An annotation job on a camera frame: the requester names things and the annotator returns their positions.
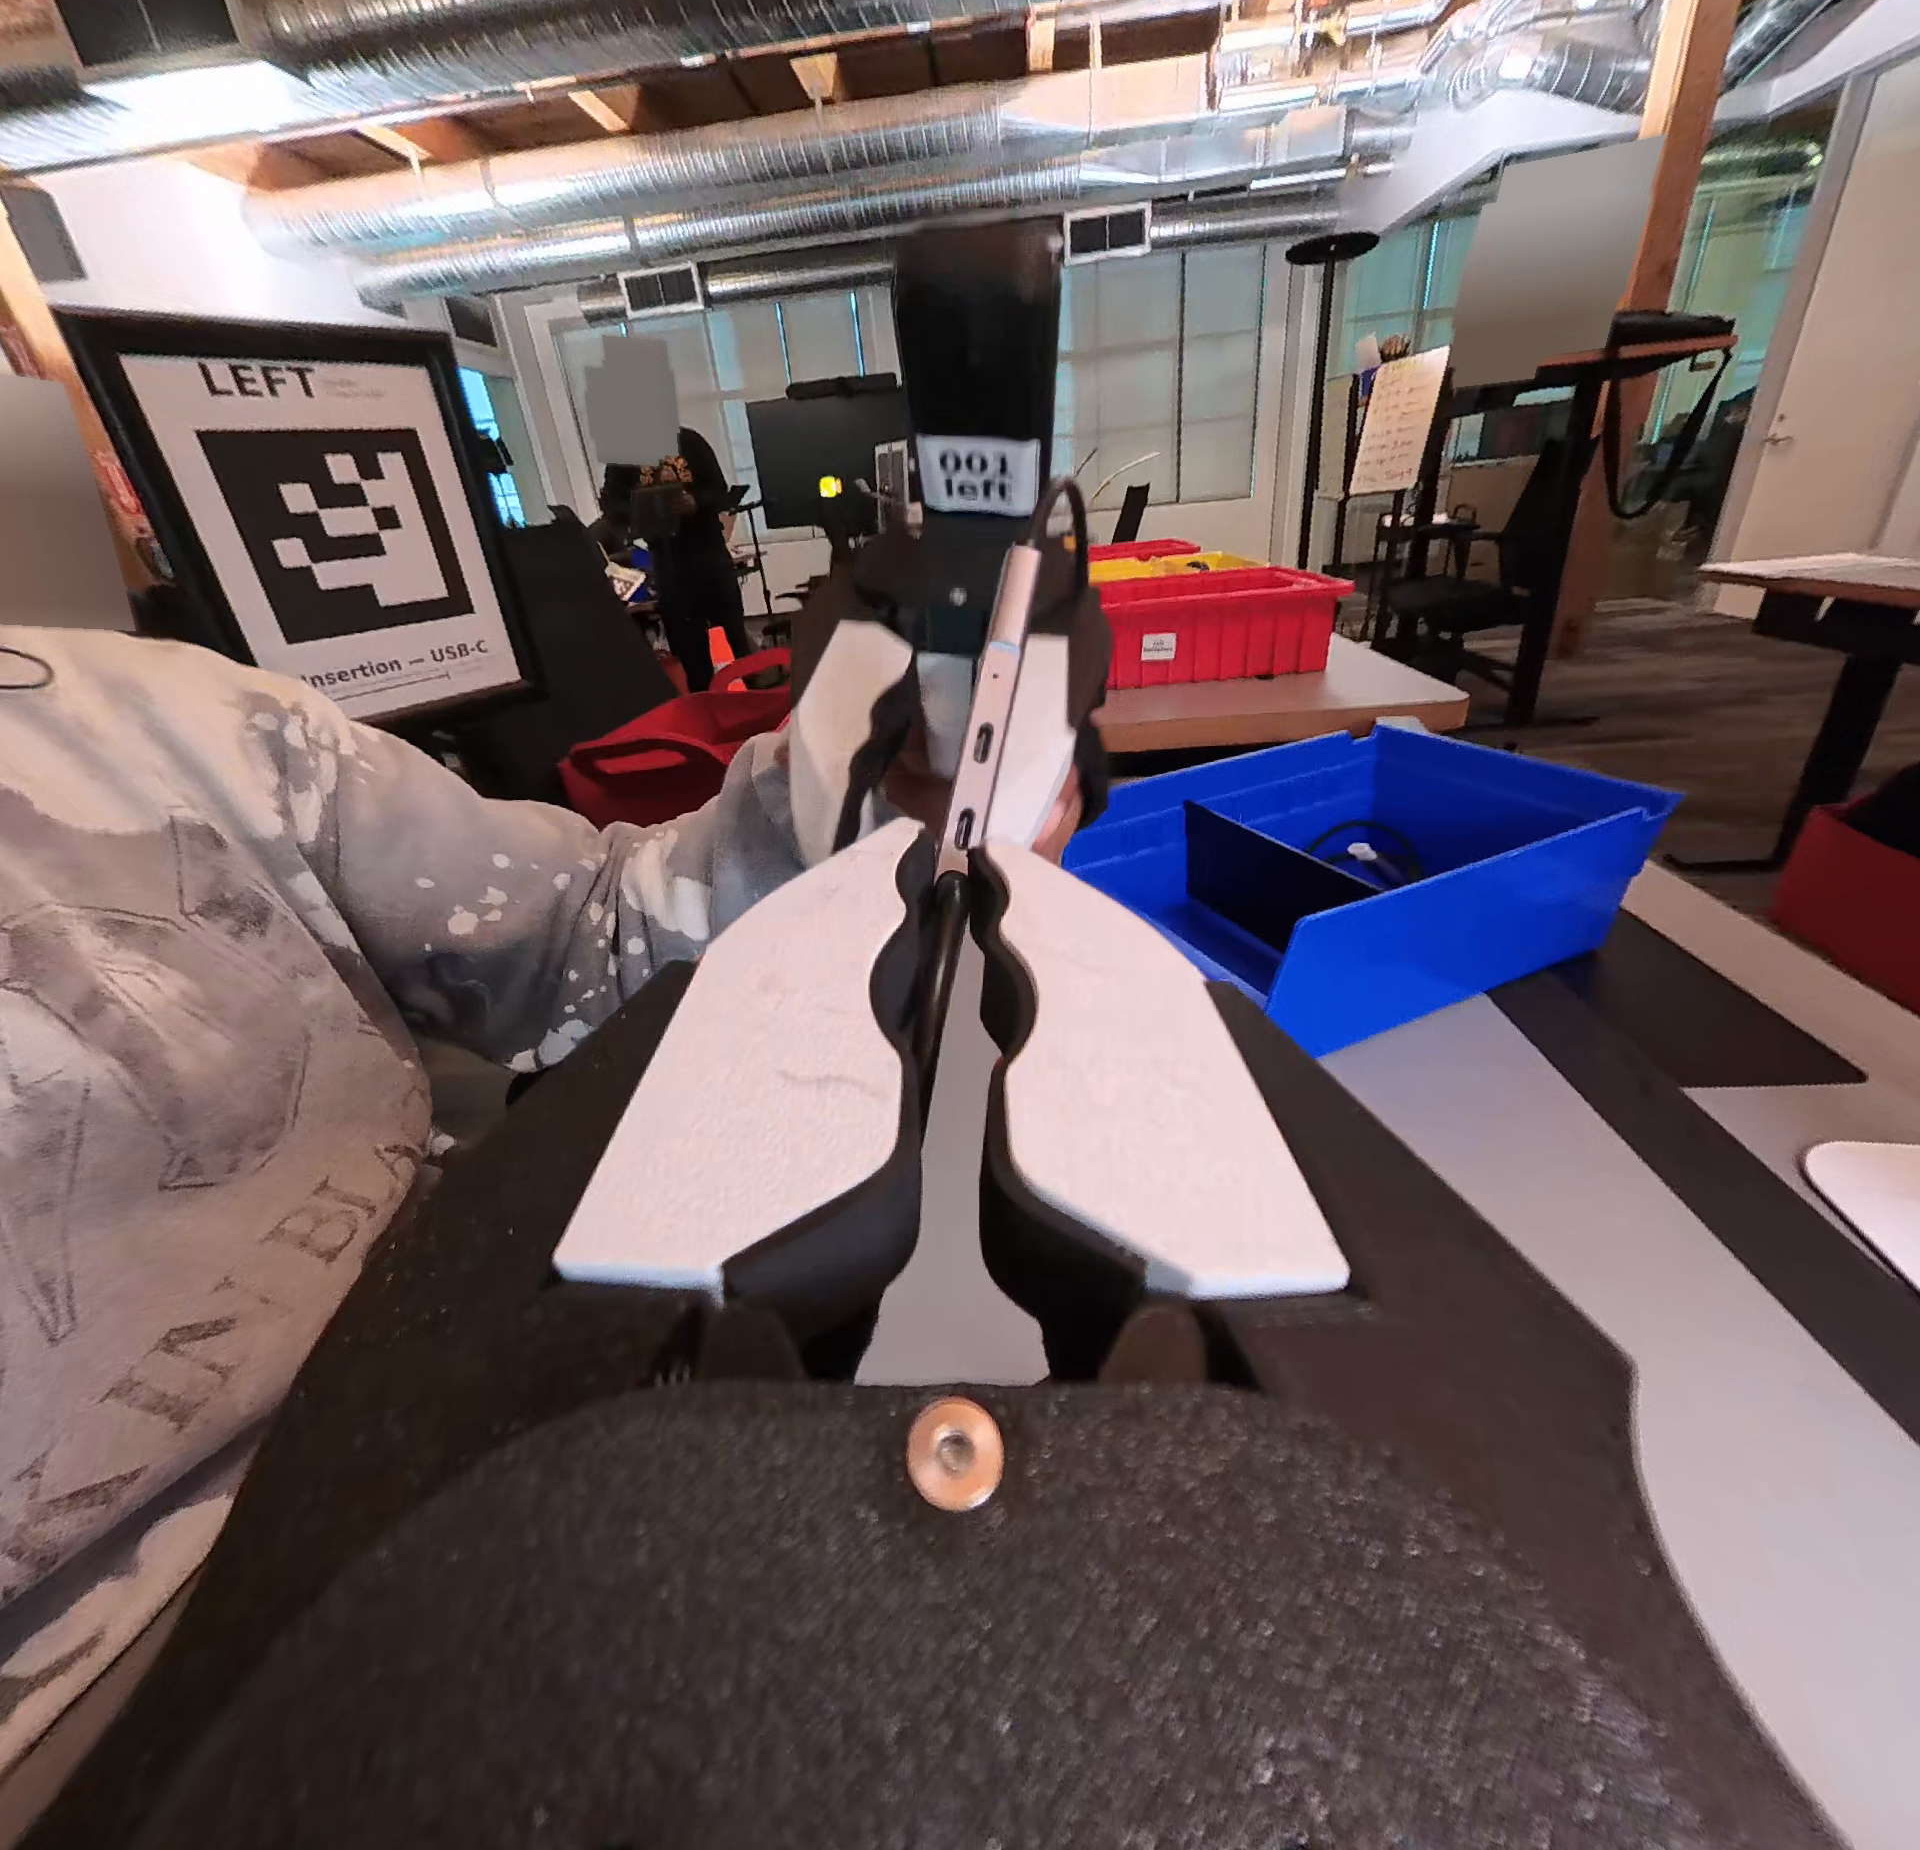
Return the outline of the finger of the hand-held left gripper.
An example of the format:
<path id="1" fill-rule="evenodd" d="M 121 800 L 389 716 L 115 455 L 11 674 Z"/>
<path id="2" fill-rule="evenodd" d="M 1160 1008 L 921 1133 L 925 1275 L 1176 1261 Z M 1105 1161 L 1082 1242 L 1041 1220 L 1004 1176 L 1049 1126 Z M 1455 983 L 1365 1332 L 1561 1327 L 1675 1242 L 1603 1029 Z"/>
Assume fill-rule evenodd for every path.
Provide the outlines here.
<path id="1" fill-rule="evenodd" d="M 790 823 L 802 862 L 824 862 L 900 817 L 886 778 L 918 718 L 911 644 L 881 619 L 840 619 L 789 723 Z"/>
<path id="2" fill-rule="evenodd" d="M 1033 851 L 1074 773 L 1076 723 L 1070 718 L 1066 637 L 1041 632 L 1026 639 L 999 744 L 983 836 L 987 841 Z"/>

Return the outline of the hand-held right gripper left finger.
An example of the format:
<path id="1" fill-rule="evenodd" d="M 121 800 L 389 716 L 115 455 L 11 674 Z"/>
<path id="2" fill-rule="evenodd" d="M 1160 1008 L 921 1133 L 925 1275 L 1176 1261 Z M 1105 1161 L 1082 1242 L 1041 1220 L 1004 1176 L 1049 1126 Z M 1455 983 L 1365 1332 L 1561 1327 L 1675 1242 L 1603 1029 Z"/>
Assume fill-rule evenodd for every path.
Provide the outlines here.
<path id="1" fill-rule="evenodd" d="M 925 829 L 898 818 L 702 956 L 554 1253 L 559 1277 L 780 1319 L 800 1351 L 877 1311 L 921 1232 Z"/>

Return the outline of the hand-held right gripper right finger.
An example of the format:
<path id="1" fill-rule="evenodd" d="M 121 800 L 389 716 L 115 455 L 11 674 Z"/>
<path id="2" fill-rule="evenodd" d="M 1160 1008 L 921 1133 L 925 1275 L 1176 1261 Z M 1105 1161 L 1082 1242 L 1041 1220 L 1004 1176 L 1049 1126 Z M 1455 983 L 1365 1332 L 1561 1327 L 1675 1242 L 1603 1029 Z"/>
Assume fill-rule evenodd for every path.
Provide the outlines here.
<path id="1" fill-rule="evenodd" d="M 974 854 L 996 1044 L 978 1239 L 1052 1376 L 1098 1376 L 1152 1304 L 1313 1304 L 1352 1265 L 1209 980 L 1061 867 Z"/>

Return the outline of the black usb-c cable orange plugs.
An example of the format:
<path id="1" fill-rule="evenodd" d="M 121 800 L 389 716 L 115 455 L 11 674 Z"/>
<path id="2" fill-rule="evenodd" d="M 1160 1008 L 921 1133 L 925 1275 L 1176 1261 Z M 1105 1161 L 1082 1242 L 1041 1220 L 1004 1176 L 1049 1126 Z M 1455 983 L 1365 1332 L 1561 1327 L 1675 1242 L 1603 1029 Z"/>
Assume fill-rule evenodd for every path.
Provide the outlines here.
<path id="1" fill-rule="evenodd" d="M 944 870 L 925 898 L 918 980 L 911 1019 L 921 1117 L 929 1117 L 937 1087 L 952 984 L 970 924 L 969 894 L 970 876 L 967 870 Z"/>

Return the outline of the blue plastic bin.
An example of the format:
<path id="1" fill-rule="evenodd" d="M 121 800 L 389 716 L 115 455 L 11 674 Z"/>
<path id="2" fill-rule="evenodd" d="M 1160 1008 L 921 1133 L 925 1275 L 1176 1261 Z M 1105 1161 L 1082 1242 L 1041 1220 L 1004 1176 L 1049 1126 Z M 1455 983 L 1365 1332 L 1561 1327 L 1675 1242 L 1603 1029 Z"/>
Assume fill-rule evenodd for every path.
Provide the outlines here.
<path id="1" fill-rule="evenodd" d="M 1382 894 L 1308 918 L 1274 956 L 1189 902 L 1187 802 Z M 1596 951 L 1677 805 L 1665 788 L 1382 725 L 1120 783 L 1066 870 L 1328 1055 Z"/>

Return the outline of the person's left hand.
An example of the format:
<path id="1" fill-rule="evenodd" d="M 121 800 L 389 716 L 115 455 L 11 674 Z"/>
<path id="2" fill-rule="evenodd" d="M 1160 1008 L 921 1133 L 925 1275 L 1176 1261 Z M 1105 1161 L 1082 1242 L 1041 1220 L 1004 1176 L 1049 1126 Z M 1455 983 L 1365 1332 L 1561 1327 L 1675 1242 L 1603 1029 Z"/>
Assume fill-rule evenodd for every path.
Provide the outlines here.
<path id="1" fill-rule="evenodd" d="M 925 727 L 914 723 L 903 739 L 879 781 L 879 800 L 892 813 L 914 818 L 939 836 L 947 823 L 952 778 L 944 776 Z"/>

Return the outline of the black monitor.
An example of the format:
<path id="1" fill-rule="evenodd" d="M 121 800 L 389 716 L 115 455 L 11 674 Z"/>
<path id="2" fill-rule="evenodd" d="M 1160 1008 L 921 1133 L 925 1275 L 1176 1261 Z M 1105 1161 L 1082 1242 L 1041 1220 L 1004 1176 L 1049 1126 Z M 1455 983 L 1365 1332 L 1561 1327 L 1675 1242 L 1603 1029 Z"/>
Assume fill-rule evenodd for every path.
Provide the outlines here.
<path id="1" fill-rule="evenodd" d="M 877 531 L 877 449 L 908 437 L 897 373 L 816 380 L 745 407 L 760 502 L 775 531 L 839 542 Z"/>

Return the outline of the black bin divider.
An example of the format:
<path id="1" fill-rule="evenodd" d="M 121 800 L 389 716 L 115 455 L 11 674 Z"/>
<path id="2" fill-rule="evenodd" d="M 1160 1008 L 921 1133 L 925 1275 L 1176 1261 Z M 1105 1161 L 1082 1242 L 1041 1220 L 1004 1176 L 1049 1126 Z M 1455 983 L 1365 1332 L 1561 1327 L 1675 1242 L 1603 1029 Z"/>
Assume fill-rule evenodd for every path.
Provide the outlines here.
<path id="1" fill-rule="evenodd" d="M 1380 887 L 1198 802 L 1184 805 L 1187 898 L 1260 949 L 1281 956 L 1308 918 L 1380 896 Z"/>

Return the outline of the whiteboard with writing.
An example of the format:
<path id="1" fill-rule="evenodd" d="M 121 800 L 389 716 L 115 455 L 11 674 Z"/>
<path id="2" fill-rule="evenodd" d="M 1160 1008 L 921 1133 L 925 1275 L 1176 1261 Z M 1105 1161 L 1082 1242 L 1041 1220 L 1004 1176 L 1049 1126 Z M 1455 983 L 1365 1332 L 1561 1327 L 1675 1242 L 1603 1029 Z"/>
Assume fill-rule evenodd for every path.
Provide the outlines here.
<path id="1" fill-rule="evenodd" d="M 1426 471 L 1429 437 L 1450 375 L 1452 347 L 1404 354 L 1380 365 L 1358 430 L 1346 494 L 1352 497 L 1413 492 Z"/>

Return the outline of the black office chair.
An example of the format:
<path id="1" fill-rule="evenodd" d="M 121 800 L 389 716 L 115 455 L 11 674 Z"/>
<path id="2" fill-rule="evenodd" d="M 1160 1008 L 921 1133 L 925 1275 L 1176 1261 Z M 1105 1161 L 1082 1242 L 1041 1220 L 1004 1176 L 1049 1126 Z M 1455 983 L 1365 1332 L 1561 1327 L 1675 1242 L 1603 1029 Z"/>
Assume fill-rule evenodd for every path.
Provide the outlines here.
<path id="1" fill-rule="evenodd" d="M 1471 646 L 1484 632 L 1520 631 L 1550 619 L 1561 589 L 1578 466 L 1590 449 L 1567 437 L 1547 440 L 1499 528 L 1450 519 L 1415 526 L 1416 542 L 1447 533 L 1450 563 L 1413 574 L 1406 566 L 1388 583 L 1373 644 L 1426 674 L 1452 682 L 1461 672 L 1509 695 L 1525 672 L 1525 646 L 1501 664 Z"/>

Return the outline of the wooden standing desk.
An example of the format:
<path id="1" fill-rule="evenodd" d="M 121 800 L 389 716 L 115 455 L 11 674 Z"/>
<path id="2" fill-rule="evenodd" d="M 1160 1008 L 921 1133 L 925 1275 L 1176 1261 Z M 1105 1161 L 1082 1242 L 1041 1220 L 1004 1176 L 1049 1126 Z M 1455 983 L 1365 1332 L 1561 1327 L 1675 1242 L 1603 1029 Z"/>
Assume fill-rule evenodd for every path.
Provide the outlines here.
<path id="1" fill-rule="evenodd" d="M 1620 440 L 1624 436 L 1624 390 L 1662 371 L 1697 357 L 1728 359 L 1733 351 L 1733 326 L 1725 317 L 1688 314 L 1679 311 L 1620 311 L 1606 342 L 1596 351 L 1546 359 L 1528 380 L 1482 385 L 1447 385 L 1445 407 L 1450 418 L 1479 414 L 1494 409 L 1514 409 L 1526 390 L 1565 390 L 1567 412 L 1561 434 L 1576 445 L 1590 449 L 1588 463 L 1578 466 L 1578 502 L 1594 459 L 1603 461 L 1606 488 L 1613 489 L 1620 477 Z M 1475 650 L 1501 664 L 1514 659 L 1525 646 L 1525 672 L 1519 676 L 1497 716 L 1501 727 L 1531 727 L 1537 719 L 1543 682 L 1550 666 L 1550 639 L 1554 618 L 1537 619 L 1525 632 L 1507 629 L 1472 637 Z"/>

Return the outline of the wooden pillar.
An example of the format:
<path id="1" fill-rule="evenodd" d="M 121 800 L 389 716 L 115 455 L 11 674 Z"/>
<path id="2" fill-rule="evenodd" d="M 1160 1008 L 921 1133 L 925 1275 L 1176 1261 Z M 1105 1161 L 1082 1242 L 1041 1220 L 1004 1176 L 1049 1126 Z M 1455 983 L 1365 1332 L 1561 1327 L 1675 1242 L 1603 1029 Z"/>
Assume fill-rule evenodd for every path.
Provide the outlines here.
<path id="1" fill-rule="evenodd" d="M 1669 305 L 1740 9 L 1743 0 L 1664 0 L 1640 123 L 1640 134 L 1654 136 L 1662 153 L 1637 261 L 1620 296 L 1620 305 L 1627 311 L 1668 308 Z M 1551 659 L 1573 657 L 1582 646 L 1588 619 L 1609 578 L 1613 524 L 1606 497 L 1603 461 L 1594 459 L 1573 520 L 1567 563 L 1550 639 Z"/>

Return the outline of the black-legged desk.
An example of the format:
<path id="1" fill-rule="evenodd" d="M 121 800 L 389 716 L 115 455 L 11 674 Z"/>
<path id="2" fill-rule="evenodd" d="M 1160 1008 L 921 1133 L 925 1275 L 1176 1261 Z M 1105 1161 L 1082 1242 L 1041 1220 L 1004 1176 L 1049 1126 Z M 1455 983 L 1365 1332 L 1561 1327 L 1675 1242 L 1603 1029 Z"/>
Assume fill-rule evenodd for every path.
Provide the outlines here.
<path id="1" fill-rule="evenodd" d="M 1771 851 L 1744 859 L 1665 862 L 1688 875 L 1777 873 L 1814 808 L 1841 805 L 1859 786 L 1886 706 L 1918 666 L 1918 563 L 1870 552 L 1704 562 L 1703 584 L 1759 594 L 1757 637 L 1833 650 L 1841 664 Z"/>

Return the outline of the white door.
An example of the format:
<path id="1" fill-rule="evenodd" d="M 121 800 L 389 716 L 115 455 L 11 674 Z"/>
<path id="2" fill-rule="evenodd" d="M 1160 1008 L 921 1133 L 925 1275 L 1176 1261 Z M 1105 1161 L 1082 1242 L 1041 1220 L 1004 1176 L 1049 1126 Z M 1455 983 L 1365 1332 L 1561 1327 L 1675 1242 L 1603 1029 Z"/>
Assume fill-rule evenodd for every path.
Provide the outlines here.
<path id="1" fill-rule="evenodd" d="M 1918 57 L 1841 95 L 1707 566 L 1918 554 Z"/>

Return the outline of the silver ventilation duct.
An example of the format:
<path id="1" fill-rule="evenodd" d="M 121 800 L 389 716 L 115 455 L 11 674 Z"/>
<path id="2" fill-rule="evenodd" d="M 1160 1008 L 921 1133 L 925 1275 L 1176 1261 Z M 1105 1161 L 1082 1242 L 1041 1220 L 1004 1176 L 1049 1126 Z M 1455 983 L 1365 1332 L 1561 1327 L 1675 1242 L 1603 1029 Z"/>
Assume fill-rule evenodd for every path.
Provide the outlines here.
<path id="1" fill-rule="evenodd" d="M 645 272 L 924 221 L 1242 189 L 1391 155 L 1404 128 L 1285 87 L 1222 107 L 1198 56 L 601 136 L 256 193 L 254 239 L 360 298 Z"/>

